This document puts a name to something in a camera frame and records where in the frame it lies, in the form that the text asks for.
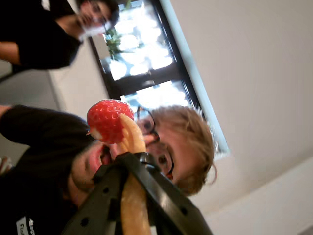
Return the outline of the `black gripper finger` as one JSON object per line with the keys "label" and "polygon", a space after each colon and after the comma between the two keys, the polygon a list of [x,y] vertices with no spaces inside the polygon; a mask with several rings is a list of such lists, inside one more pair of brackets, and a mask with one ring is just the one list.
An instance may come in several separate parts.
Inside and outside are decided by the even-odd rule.
{"label": "black gripper finger", "polygon": [[127,169],[150,199],[158,235],[213,234],[200,210],[167,179],[151,154],[128,152]]}
{"label": "black gripper finger", "polygon": [[96,186],[77,213],[67,223],[64,235],[122,235],[121,194],[131,169],[137,163],[132,153],[117,157],[115,163],[102,165],[95,175]]}

